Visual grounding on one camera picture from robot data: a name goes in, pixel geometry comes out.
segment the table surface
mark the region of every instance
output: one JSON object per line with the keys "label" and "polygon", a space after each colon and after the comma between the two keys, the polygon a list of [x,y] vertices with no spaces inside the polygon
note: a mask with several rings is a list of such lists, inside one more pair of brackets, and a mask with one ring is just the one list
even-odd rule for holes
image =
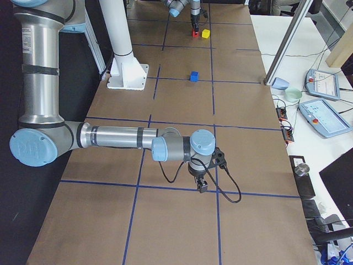
{"label": "table surface", "polygon": [[[262,54],[265,71],[267,72],[274,59],[273,55],[276,54],[282,38],[291,22],[291,18],[258,15],[252,15],[251,18],[259,49]],[[330,54],[330,51],[326,50],[326,48],[325,41],[322,39],[311,19],[305,18],[299,26],[296,35],[287,50],[286,56],[276,76],[289,81],[291,87],[302,90],[305,75],[310,68],[320,69],[331,73],[339,72],[339,68],[330,68],[326,64],[325,59]],[[308,57],[289,56],[310,55],[320,52],[323,54],[321,64],[319,64],[321,58],[321,56],[318,58],[319,55]],[[352,89],[342,72],[338,73],[338,79],[340,88]],[[280,99],[285,101],[283,91],[273,88],[271,90],[273,94],[278,95]],[[352,92],[340,91],[340,94],[341,99],[351,102],[353,101]],[[307,93],[303,93],[301,103],[316,98],[317,97],[310,96]],[[347,110],[352,106],[352,104],[342,101],[327,101],[338,112]],[[287,152],[289,155],[304,156],[306,163],[310,166],[310,177],[316,193],[314,199],[322,217],[325,218],[331,214],[337,214],[341,220],[344,220],[327,192],[326,187],[320,178],[319,172],[353,147],[353,132],[325,139],[307,123],[300,111],[297,111],[297,105],[288,107],[287,115],[292,125],[295,124],[293,136],[295,142],[288,145]],[[344,113],[342,116],[348,123],[353,124],[352,112]]]}
{"label": "table surface", "polygon": [[[148,150],[74,150],[29,265],[316,263],[248,7],[204,6],[211,37],[193,39],[188,10],[174,19],[160,2],[137,1],[128,23],[149,64],[145,90],[101,82],[86,121],[213,132],[243,200],[231,204],[209,179],[200,194],[186,167],[167,183]],[[172,176],[179,164],[164,169]],[[223,171],[211,173],[238,197]]]}

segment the white table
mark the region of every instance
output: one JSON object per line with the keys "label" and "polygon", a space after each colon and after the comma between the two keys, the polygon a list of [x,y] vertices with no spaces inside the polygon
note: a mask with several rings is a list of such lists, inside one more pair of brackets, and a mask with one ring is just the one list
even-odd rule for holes
{"label": "white table", "polygon": [[[276,54],[291,19],[292,18],[290,17],[252,15],[256,38],[258,40],[266,72],[270,68],[274,59],[273,55]],[[298,28],[298,31],[287,51],[287,55],[316,54],[321,52],[324,47],[326,49],[325,42],[317,31],[315,25],[310,18],[305,18]],[[319,69],[336,73],[340,71],[339,68],[330,68],[325,63],[325,59],[329,54],[329,50],[324,53]],[[289,81],[290,86],[302,90],[304,77],[307,71],[310,68],[318,68],[320,58],[314,64],[317,57],[318,55],[310,57],[286,56],[276,76]],[[351,89],[344,74],[340,72],[338,76],[340,88]],[[272,89],[272,93],[278,95],[280,99],[285,101],[283,91]],[[303,93],[301,102],[306,102],[315,98],[316,97],[309,96],[307,93]],[[341,98],[353,101],[353,92],[341,91]],[[352,107],[352,104],[344,103],[342,101],[333,102],[328,100],[328,102],[338,112]],[[326,190],[319,172],[353,147],[353,132],[325,139],[307,123],[299,110],[297,112],[297,105],[288,107],[287,115],[292,125],[295,123],[293,135],[295,142],[288,145],[288,155],[304,156],[306,163],[310,166],[310,177],[316,193],[314,200],[317,203],[322,217],[325,218],[331,214],[337,214],[339,218],[343,220],[344,218]],[[350,124],[353,124],[353,111],[344,113],[342,116]]]}

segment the ur robot arm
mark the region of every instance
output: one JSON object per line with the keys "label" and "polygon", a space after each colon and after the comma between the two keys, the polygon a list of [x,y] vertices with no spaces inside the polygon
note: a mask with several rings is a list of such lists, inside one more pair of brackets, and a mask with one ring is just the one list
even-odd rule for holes
{"label": "ur robot arm", "polygon": [[199,20],[201,5],[200,0],[162,0],[164,5],[169,8],[169,14],[172,17],[177,17],[184,7],[190,4],[191,14],[191,25],[192,25],[192,36],[197,37],[199,35]]}
{"label": "ur robot arm", "polygon": [[[222,165],[226,167],[224,155],[215,147],[215,137],[211,132],[197,130],[188,137],[181,136],[173,128],[158,130],[93,126],[89,123],[65,121],[59,115],[58,32],[62,29],[84,30],[84,0],[12,2],[14,15],[22,24],[25,106],[25,113],[19,119],[21,129],[10,138],[10,150],[15,158],[25,165],[39,167],[53,162],[70,150],[90,146],[149,149],[155,161],[187,162],[189,172],[195,177],[197,189],[200,192],[206,191],[204,175],[209,173],[208,169]],[[122,1],[100,0],[103,15],[116,6],[120,6],[119,12],[125,15],[124,6],[117,5],[117,2]],[[127,56],[133,56],[128,29],[124,30],[127,30],[124,35],[128,37],[127,47],[131,49]],[[116,57],[123,57],[118,58],[123,64],[130,57],[116,53],[126,46],[123,43],[114,45],[112,34],[109,32],[114,53]]]}

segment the green bowl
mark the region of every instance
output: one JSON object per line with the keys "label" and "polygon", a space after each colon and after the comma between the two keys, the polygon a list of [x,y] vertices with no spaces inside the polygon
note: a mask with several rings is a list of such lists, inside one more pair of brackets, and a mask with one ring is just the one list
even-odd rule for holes
{"label": "green bowl", "polygon": [[285,98],[289,102],[297,102],[302,98],[302,92],[294,87],[288,87],[285,90]]}

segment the blue tape grid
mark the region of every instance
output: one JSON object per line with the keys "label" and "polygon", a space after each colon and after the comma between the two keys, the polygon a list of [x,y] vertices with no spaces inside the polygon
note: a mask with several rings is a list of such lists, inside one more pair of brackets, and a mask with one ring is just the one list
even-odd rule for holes
{"label": "blue tape grid", "polygon": [[[130,187],[136,188],[135,184],[125,184],[125,183],[114,183],[114,182],[99,182],[99,181],[75,181],[73,179],[62,179],[62,183],[75,183],[75,184],[90,184],[90,185],[102,185],[102,186],[117,186],[117,187]],[[164,186],[151,186],[151,185],[138,185],[139,189],[163,189],[163,190],[178,190],[182,192],[199,192],[197,189],[191,188],[178,188],[178,187],[164,187]],[[217,193],[216,190],[208,190],[208,193]],[[238,192],[224,191],[226,194],[237,195]],[[287,198],[287,199],[300,199],[299,196],[295,195],[281,195],[281,194],[271,194],[271,193],[253,193],[253,192],[242,192],[245,196],[256,196],[256,197],[274,197],[274,198]]]}
{"label": "blue tape grid", "polygon": [[[211,21],[211,5],[208,4],[208,12],[209,12],[209,25],[210,25],[210,30],[212,27],[212,24],[226,24],[226,25],[251,25],[251,24],[244,24],[244,23],[213,23]],[[141,45],[141,46],[158,46],[162,48],[162,51],[164,50],[165,47],[182,47],[182,48],[198,48],[198,49],[210,49],[211,52],[211,80],[199,80],[199,82],[211,82],[212,83],[212,108],[213,108],[213,114],[215,114],[215,94],[214,94],[214,83],[215,82],[224,82],[224,83],[249,83],[249,84],[260,84],[260,82],[243,82],[243,81],[218,81],[213,79],[213,57],[212,57],[212,50],[215,49],[212,47],[212,37],[210,37],[210,47],[190,47],[190,46],[173,46],[173,45],[166,45],[166,37],[167,37],[167,30],[168,30],[168,25],[169,25],[169,18],[170,15],[168,15],[167,20],[158,20],[158,19],[128,19],[128,20],[137,20],[137,21],[154,21],[154,22],[166,22],[165,26],[165,33],[164,33],[164,39],[163,39],[163,45],[148,45],[148,44],[133,44],[133,45]],[[259,51],[259,50],[253,50],[253,49],[237,49],[237,50],[242,50],[242,51]],[[157,96],[157,87],[158,87],[158,80],[182,80],[182,81],[188,81],[188,79],[182,79],[182,78],[161,78],[159,77],[161,71],[161,66],[158,67],[158,73],[157,77],[148,77],[149,79],[156,79],[156,85],[154,88],[154,94],[153,94],[153,99],[156,98]],[[152,115],[149,116],[149,120],[133,120],[133,119],[115,119],[115,118],[101,118],[101,117],[93,117],[93,116],[88,116],[87,118],[89,119],[102,119],[102,120],[117,120],[117,121],[136,121],[136,122],[141,122],[141,123],[148,123],[148,128],[150,128],[151,124],[179,124],[179,125],[196,125],[196,126],[209,126],[213,128],[213,133],[216,136],[216,129],[217,128],[238,128],[238,129],[248,129],[248,130],[269,130],[269,131],[280,131],[280,129],[271,129],[271,128],[254,128],[254,127],[246,127],[246,126],[231,126],[231,125],[216,125],[216,124],[194,124],[194,123],[171,123],[171,122],[165,122],[165,121],[152,121]],[[135,196],[133,200],[133,206],[131,210],[131,216],[130,216],[130,223],[129,223],[129,229],[127,232],[127,237],[126,237],[126,244],[125,244],[125,250],[124,250],[124,257],[122,261],[122,265],[125,265],[126,263],[126,257],[127,257],[127,251],[129,247],[129,242],[130,242],[130,235],[131,235],[131,230],[133,226],[133,215],[135,213],[135,207],[136,207],[136,201],[137,201],[137,196],[138,196],[138,190],[140,188],[146,188],[146,189],[166,189],[166,190],[179,190],[179,191],[187,191],[187,192],[198,192],[196,189],[189,189],[189,188],[175,188],[175,187],[161,187],[161,186],[150,186],[150,185],[140,185],[140,180],[141,180],[141,171],[142,171],[142,166],[143,166],[143,161],[145,158],[145,152],[146,150],[143,151],[142,153],[142,158],[141,158],[141,164],[140,164],[140,170],[138,173],[138,179],[137,179],[137,184],[123,184],[123,183],[107,183],[107,182],[92,182],[92,181],[75,181],[75,180],[61,180],[62,183],[79,183],[79,184],[93,184],[93,185],[106,185],[106,186],[119,186],[119,187],[132,187],[135,188]],[[218,169],[216,168],[216,183],[218,183]],[[219,198],[219,191],[217,190],[208,190],[207,192],[209,193],[215,193],[216,195],[216,205],[217,205],[217,234],[218,234],[218,262],[219,265],[222,265],[222,246],[221,246],[221,214],[220,214],[220,198]],[[226,194],[238,194],[238,192],[225,192]],[[299,196],[294,196],[294,195],[280,195],[280,194],[263,194],[263,193],[247,193],[243,192],[243,195],[248,195],[248,196],[261,196],[261,197],[278,197],[278,198],[293,198],[293,199],[299,199]]]}

